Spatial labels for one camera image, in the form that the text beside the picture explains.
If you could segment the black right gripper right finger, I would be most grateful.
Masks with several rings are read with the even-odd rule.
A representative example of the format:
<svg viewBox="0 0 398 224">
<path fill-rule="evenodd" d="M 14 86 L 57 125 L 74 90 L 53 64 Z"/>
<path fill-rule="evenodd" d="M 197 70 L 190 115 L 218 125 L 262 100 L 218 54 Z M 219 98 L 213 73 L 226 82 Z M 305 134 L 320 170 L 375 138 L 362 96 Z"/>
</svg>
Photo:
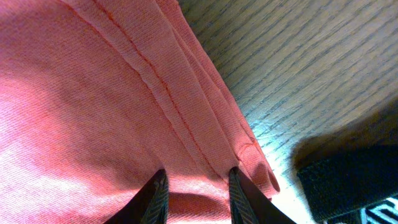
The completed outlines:
<svg viewBox="0 0 398 224">
<path fill-rule="evenodd" d="M 229 172 L 229 204 L 232 224 L 295 224 L 238 167 Z"/>
</svg>

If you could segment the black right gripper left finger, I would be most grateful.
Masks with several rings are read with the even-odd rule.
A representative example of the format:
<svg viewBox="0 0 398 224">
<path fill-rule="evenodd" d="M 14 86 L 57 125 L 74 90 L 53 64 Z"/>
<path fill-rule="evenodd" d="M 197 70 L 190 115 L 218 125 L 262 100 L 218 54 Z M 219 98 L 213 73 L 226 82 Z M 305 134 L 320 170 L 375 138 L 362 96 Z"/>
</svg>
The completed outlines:
<svg viewBox="0 0 398 224">
<path fill-rule="evenodd" d="M 168 213 L 169 182 L 161 169 L 104 224 L 166 224 Z"/>
</svg>

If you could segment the red orange t-shirt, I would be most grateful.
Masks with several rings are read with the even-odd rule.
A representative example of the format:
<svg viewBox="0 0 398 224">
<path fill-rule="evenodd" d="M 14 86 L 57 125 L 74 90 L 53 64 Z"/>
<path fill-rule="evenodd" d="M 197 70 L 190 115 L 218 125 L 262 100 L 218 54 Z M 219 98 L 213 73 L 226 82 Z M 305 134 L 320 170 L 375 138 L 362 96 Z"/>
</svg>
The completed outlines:
<svg viewBox="0 0 398 224">
<path fill-rule="evenodd" d="M 160 169 L 169 223 L 279 185 L 177 1 L 1 2 L 1 222 L 103 223 Z"/>
</svg>

